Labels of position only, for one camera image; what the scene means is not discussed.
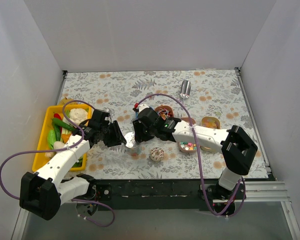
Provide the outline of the pink lollipop tray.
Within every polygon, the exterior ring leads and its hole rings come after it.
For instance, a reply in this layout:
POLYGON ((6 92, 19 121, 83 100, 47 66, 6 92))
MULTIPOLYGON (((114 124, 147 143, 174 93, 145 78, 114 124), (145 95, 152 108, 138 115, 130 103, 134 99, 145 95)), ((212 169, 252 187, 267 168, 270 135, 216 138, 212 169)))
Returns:
POLYGON ((168 105, 160 105, 156 107, 154 110, 164 120, 174 117, 173 110, 168 105))

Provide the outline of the clear glass jar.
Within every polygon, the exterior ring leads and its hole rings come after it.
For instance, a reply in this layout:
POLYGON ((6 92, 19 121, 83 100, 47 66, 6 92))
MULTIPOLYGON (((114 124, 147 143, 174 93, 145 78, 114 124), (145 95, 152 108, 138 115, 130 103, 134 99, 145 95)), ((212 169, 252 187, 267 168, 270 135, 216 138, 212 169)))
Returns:
POLYGON ((127 143, 125 145, 125 153, 129 156, 135 157, 141 153, 141 144, 134 142, 134 143, 127 143))

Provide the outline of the beige gummy candy tray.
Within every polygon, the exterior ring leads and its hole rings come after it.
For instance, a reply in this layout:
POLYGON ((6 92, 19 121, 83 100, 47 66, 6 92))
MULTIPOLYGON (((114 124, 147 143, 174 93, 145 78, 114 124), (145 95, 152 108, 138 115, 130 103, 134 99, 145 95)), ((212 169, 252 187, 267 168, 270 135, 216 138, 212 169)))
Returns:
MULTIPOLYGON (((220 129, 221 128, 221 123, 220 121, 212 116, 205 116, 201 119, 201 126, 206 127, 206 128, 211 128, 211 129, 220 129)), ((200 149, 208 152, 208 153, 215 153, 216 151, 206 147, 206 146, 200 146, 200 149)))

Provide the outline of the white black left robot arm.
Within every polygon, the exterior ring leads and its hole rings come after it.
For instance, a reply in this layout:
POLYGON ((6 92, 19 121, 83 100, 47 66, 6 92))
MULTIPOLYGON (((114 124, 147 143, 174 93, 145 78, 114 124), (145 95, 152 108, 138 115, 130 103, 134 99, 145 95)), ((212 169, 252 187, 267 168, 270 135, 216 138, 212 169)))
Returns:
POLYGON ((102 141, 107 147, 125 144, 119 124, 108 112, 95 110, 91 119, 77 125, 65 149, 35 173, 27 172, 21 179, 19 205, 21 208, 43 218, 52 219, 61 205, 82 196, 91 200, 96 196, 92 177, 76 176, 63 182, 73 165, 95 144, 102 141))

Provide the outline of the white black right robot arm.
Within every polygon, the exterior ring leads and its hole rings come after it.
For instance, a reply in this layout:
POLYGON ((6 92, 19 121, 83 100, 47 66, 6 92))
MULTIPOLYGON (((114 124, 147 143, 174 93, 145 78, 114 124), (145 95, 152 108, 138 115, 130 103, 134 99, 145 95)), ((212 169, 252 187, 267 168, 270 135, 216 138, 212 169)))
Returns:
POLYGON ((154 109, 141 104, 133 109, 135 140, 147 142, 154 137, 162 141, 193 143, 223 155, 226 167, 216 186, 217 195, 227 199, 235 192, 235 185, 248 175, 258 147, 242 127, 214 129, 193 125, 180 118, 163 119, 154 109))

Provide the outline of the clear glass jar lid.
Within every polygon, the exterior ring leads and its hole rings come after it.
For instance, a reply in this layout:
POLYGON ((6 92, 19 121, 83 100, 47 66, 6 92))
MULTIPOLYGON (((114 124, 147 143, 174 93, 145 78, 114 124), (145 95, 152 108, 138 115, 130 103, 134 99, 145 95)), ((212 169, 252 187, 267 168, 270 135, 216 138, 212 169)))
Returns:
POLYGON ((126 140, 126 144, 125 146, 129 149, 133 149, 135 148, 136 145, 136 140, 135 140, 135 133, 133 131, 128 132, 125 136, 124 136, 125 140, 126 140))

